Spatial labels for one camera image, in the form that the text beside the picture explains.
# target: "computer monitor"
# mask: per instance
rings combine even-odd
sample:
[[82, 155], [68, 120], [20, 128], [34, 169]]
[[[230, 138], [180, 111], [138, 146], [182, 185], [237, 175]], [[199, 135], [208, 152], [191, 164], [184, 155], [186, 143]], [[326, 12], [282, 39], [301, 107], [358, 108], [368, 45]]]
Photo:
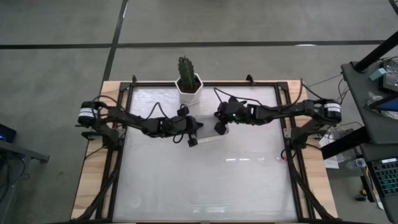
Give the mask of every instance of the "computer monitor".
[[384, 97], [369, 105], [369, 108], [374, 110], [385, 110], [398, 112], [398, 93], [391, 96]]
[[12, 143], [17, 132], [7, 126], [0, 124], [0, 141]]

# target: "white pot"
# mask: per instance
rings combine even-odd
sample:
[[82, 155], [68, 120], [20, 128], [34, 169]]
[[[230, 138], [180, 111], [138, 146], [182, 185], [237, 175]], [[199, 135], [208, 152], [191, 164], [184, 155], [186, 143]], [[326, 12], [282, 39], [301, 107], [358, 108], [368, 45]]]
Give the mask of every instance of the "white pot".
[[181, 101], [181, 103], [183, 103], [187, 106], [194, 105], [195, 103], [199, 102], [200, 93], [201, 93], [201, 90], [203, 89], [203, 83], [201, 82], [199, 75], [195, 73], [195, 76], [198, 78], [198, 80], [200, 82], [200, 87], [198, 88], [196, 93], [183, 93], [177, 84], [178, 81], [180, 81], [181, 77], [178, 78], [177, 81], [175, 81], [175, 86], [177, 87], [178, 92], [180, 93], [180, 101]]

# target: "wooden table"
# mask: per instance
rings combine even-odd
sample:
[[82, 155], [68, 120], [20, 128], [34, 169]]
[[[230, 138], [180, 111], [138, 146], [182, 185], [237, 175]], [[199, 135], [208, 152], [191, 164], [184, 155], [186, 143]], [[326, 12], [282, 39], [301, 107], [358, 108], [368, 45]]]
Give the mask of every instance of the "wooden table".
[[[299, 80], [270, 80], [269, 82], [287, 82], [289, 85], [290, 98], [292, 100], [296, 99], [299, 95], [300, 81]], [[110, 96], [114, 99], [118, 98], [119, 93], [119, 81], [104, 82], [101, 90], [101, 95]], [[303, 90], [300, 97], [300, 101], [307, 99], [307, 92]], [[101, 101], [105, 102], [107, 105], [114, 105], [114, 103], [107, 99], [101, 98]], [[126, 98], [123, 99], [122, 105], [126, 105]], [[302, 126], [308, 120], [309, 117], [298, 116], [295, 118], [296, 125]], [[289, 127], [289, 119], [286, 119], [287, 125]], [[308, 140], [308, 143], [318, 146], [316, 140]], [[100, 148], [102, 140], [90, 141], [87, 147], [87, 154]], [[308, 177], [308, 184], [311, 191], [314, 193], [319, 202], [326, 208], [326, 210], [337, 217], [335, 202], [330, 189], [329, 179], [326, 173], [325, 163], [322, 158], [322, 153], [318, 149], [307, 147], [303, 151], [303, 159], [305, 163], [305, 169]], [[104, 171], [104, 164], [106, 159], [106, 149], [100, 150], [96, 154], [90, 156], [90, 159], [86, 160], [83, 164], [83, 170], [81, 172], [80, 183], [76, 193], [75, 204], [73, 206], [71, 218], [79, 217], [93, 201], [97, 193], [100, 191], [102, 175]], [[308, 217], [307, 206], [305, 204], [305, 197], [299, 188], [300, 199], [302, 203], [304, 217]], [[103, 216], [106, 217], [106, 212], [108, 211], [110, 190], [107, 193], [104, 204]]]

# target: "black cable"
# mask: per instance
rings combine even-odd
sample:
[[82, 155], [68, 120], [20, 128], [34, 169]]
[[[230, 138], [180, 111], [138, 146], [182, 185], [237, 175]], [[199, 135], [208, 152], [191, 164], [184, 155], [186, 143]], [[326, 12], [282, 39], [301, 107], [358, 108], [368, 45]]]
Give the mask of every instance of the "black cable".
[[318, 97], [319, 99], [324, 99], [323, 97], [320, 97], [318, 94], [314, 93], [314, 91], [312, 91], [308, 86], [304, 85], [304, 88], [306, 88], [310, 93], [312, 93], [314, 96]]
[[91, 156], [92, 154], [94, 154], [94, 153], [96, 153], [96, 152], [98, 152], [99, 150], [101, 150], [101, 149], [103, 149], [104, 147], [101, 147], [101, 148], [99, 148], [99, 149], [97, 149], [97, 150], [95, 150], [94, 152], [92, 152], [92, 153], [90, 153], [90, 154], [88, 154], [86, 157], [85, 157], [85, 160], [89, 157], [89, 156]]
[[301, 78], [301, 79], [300, 79], [300, 91], [299, 91], [299, 93], [298, 93], [297, 99], [296, 99], [293, 103], [291, 103], [291, 104], [289, 104], [289, 105], [287, 105], [287, 106], [282, 106], [283, 109], [287, 109], [287, 108], [290, 108], [291, 106], [295, 105], [295, 104], [299, 101], [302, 92], [303, 92], [303, 79]]
[[123, 134], [119, 137], [119, 139], [123, 139], [124, 137], [126, 137], [126, 132], [127, 132], [127, 130], [125, 129]]
[[267, 109], [267, 110], [285, 110], [285, 109], [287, 109], [287, 108], [290, 108], [290, 107], [293, 106], [293, 105], [296, 105], [297, 102], [299, 101], [299, 99], [300, 99], [300, 97], [301, 97], [301, 95], [302, 95], [302, 92], [303, 92], [303, 79], [302, 79], [302, 78], [300, 79], [300, 92], [298, 93], [297, 99], [296, 99], [293, 103], [291, 103], [291, 104], [289, 104], [289, 105], [282, 105], [282, 106], [279, 106], [279, 107], [277, 107], [277, 108], [270, 108], [270, 107], [268, 107], [268, 106], [264, 106], [264, 105], [261, 104], [260, 101], [258, 101], [258, 100], [251, 99], [251, 98], [237, 97], [237, 96], [231, 95], [231, 94], [229, 94], [229, 93], [226, 93], [226, 92], [224, 92], [224, 91], [222, 91], [222, 90], [220, 90], [220, 89], [214, 87], [214, 92], [216, 93], [216, 95], [217, 95], [217, 97], [218, 97], [218, 99], [219, 99], [220, 102], [222, 102], [222, 100], [221, 100], [220, 96], [217, 94], [216, 91], [219, 91], [219, 92], [221, 92], [221, 93], [224, 93], [224, 94], [227, 95], [227, 96], [234, 97], [234, 98], [236, 98], [236, 99], [254, 101], [254, 102], [258, 103], [260, 106], [262, 106], [263, 108]]
[[[280, 152], [280, 158], [286, 161], [286, 160], [287, 160], [287, 157], [284, 157], [284, 155], [283, 155], [283, 153], [284, 153], [285, 151], [286, 151], [286, 149], [284, 149], [284, 150], [282, 150], [282, 152]], [[297, 152], [294, 151], [294, 154], [293, 154], [292, 158], [294, 158], [294, 157], [296, 156], [296, 154], [297, 154]]]
[[[112, 97], [104, 96], [104, 95], [96, 96], [96, 97], [91, 101], [91, 102], [92, 102], [92, 104], [91, 104], [91, 112], [93, 113], [94, 119], [97, 118], [97, 116], [96, 116], [95, 113], [94, 113], [94, 102], [95, 102], [95, 100], [97, 100], [97, 99], [99, 99], [99, 98], [101, 98], [101, 97], [110, 99], [110, 100], [113, 101], [116, 105], [118, 104], [118, 102], [117, 102], [114, 98], [112, 98]], [[121, 106], [120, 108], [122, 109], [122, 111], [126, 112], [126, 109], [124, 109], [124, 107]]]
[[149, 119], [150, 118], [150, 116], [152, 115], [152, 113], [154, 112], [154, 110], [155, 110], [155, 108], [156, 108], [156, 106], [159, 106], [159, 108], [160, 108], [160, 111], [162, 112], [162, 114], [163, 114], [163, 116], [165, 116], [167, 119], [169, 119], [169, 117], [164, 113], [164, 111], [163, 111], [163, 108], [162, 108], [162, 105], [160, 105], [160, 103], [159, 102], [156, 102], [155, 103], [155, 105], [154, 105], [154, 107], [152, 108], [152, 110], [150, 111], [150, 113], [149, 113], [149, 115], [148, 115], [148, 117], [147, 118], [145, 118], [145, 120], [147, 120], [147, 119]]
[[361, 123], [357, 122], [357, 121], [349, 122], [349, 123], [346, 123], [346, 124], [339, 124], [339, 126], [345, 126], [345, 125], [349, 125], [349, 124], [358, 124], [361, 127], [363, 127], [363, 125]]
[[334, 79], [334, 78], [336, 78], [336, 77], [339, 77], [339, 76], [341, 76], [341, 75], [343, 75], [343, 74], [335, 75], [334, 77], [327, 78], [326, 80], [322, 80], [322, 81], [320, 81], [320, 82], [314, 83], [314, 84], [312, 84], [312, 85], [309, 85], [308, 87], [311, 87], [311, 86], [315, 86], [315, 85], [317, 85], [317, 84], [324, 83], [324, 82], [326, 82], [326, 81], [329, 81], [329, 80]]
[[25, 164], [25, 162], [24, 162], [20, 157], [18, 157], [18, 156], [15, 156], [15, 155], [12, 155], [12, 154], [9, 154], [8, 156], [14, 156], [15, 158], [19, 159], [20, 162], [22, 163], [22, 165], [24, 166], [24, 167], [22, 168], [22, 172], [19, 174], [19, 176], [18, 176], [15, 180], [10, 181], [10, 182], [8, 183], [8, 184], [13, 184], [13, 183], [17, 182], [17, 181], [24, 175], [25, 170], [26, 170], [26, 164]]
[[342, 99], [341, 99], [341, 103], [340, 103], [340, 104], [343, 103], [343, 100], [344, 100], [344, 98], [346, 98], [346, 95], [347, 95], [348, 92], [349, 92], [349, 89], [348, 89], [347, 91], [344, 91], [344, 92], [343, 92], [343, 97], [342, 97]]
[[313, 147], [315, 149], [322, 150], [321, 148], [319, 148], [318, 146], [314, 146], [313, 144], [309, 144], [309, 143], [305, 143], [305, 144], [308, 145], [308, 146], [311, 146], [311, 147]]
[[340, 82], [338, 83], [338, 94], [340, 95], [340, 99], [341, 99], [340, 104], [342, 104], [342, 102], [343, 102], [343, 97], [342, 97], [341, 92], [340, 92], [340, 85], [341, 85], [341, 82], [342, 82], [343, 80], [344, 80], [344, 78], [342, 78], [342, 79], [340, 80]]
[[178, 140], [178, 141], [175, 140], [175, 137], [176, 137], [176, 136], [178, 136], [178, 134], [176, 134], [176, 135], [173, 137], [173, 142], [174, 142], [175, 144], [178, 144], [178, 143], [180, 143], [180, 142], [182, 141], [182, 138], [184, 137], [184, 134], [181, 134], [181, 138], [180, 138], [180, 140]]

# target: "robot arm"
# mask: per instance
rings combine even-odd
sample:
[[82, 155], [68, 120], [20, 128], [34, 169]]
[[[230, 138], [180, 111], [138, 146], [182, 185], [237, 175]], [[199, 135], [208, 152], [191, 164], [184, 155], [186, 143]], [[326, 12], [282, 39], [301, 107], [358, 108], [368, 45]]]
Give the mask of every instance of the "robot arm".
[[225, 133], [227, 123], [263, 125], [274, 119], [304, 115], [312, 119], [289, 133], [293, 143], [303, 144], [307, 142], [309, 135], [318, 134], [324, 125], [336, 125], [341, 121], [340, 105], [334, 100], [304, 100], [293, 105], [277, 107], [245, 104], [246, 101], [238, 101], [233, 96], [228, 102], [220, 103], [215, 112], [219, 119], [215, 126], [218, 134]]
[[[106, 117], [100, 114], [100, 110], [106, 108]], [[116, 122], [142, 131], [151, 138], [168, 138], [180, 134], [193, 134], [203, 124], [196, 121], [193, 116], [187, 116], [189, 109], [183, 107], [177, 111], [177, 116], [172, 118], [142, 118], [123, 111], [115, 106], [108, 106], [103, 102], [86, 101], [81, 104], [78, 123], [86, 128], [93, 128], [99, 135], [104, 137], [104, 143], [111, 141], [117, 143], [119, 132], [110, 128], [107, 123]], [[190, 138], [191, 146], [197, 144], [195, 139]]]

